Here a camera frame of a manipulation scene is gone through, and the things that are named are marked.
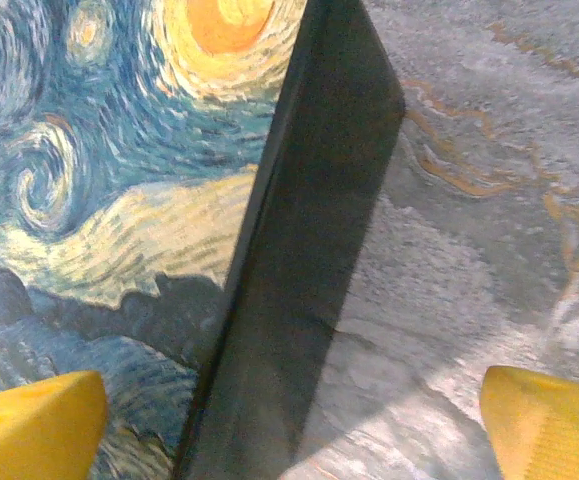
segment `blue brushstroke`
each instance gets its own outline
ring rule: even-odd
[[[275,107],[273,99],[259,99],[199,109],[184,93],[165,95],[155,86],[163,55],[141,20],[151,0],[98,1],[109,45],[104,58],[80,64],[66,49],[78,2],[0,6],[0,219],[47,239],[73,232],[131,186],[194,184],[258,163]],[[67,211],[42,224],[21,213],[19,177],[25,169],[34,173],[28,203],[51,212],[51,182],[66,168],[63,152],[47,139],[16,139],[47,114],[64,122],[77,168]]]
[[[0,391],[78,370],[99,371],[108,399],[108,427],[92,475],[151,478],[113,472],[132,462],[135,468],[143,468],[141,462],[148,466],[149,449],[160,448],[163,458],[173,457],[196,373],[126,337],[86,341],[33,316],[0,326]],[[125,446],[123,429],[145,444],[142,454]]]

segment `swirling blue sky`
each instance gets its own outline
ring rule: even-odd
[[[259,161],[274,98],[208,107],[156,87],[151,0],[0,1],[0,221],[56,239],[129,187],[195,184]],[[68,51],[82,10],[96,50]]]

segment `gray floor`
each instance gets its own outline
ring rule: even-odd
[[[366,5],[408,118],[284,478],[498,479],[486,368],[579,379],[579,2]]]

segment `painting reproduction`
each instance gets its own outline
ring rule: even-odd
[[[168,477],[306,0],[0,0],[0,391],[104,380]]]

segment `yellow object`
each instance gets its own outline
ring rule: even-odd
[[[0,392],[0,480],[84,480],[106,416],[97,372]]]
[[[505,480],[579,480],[579,383],[490,367],[480,410]]]

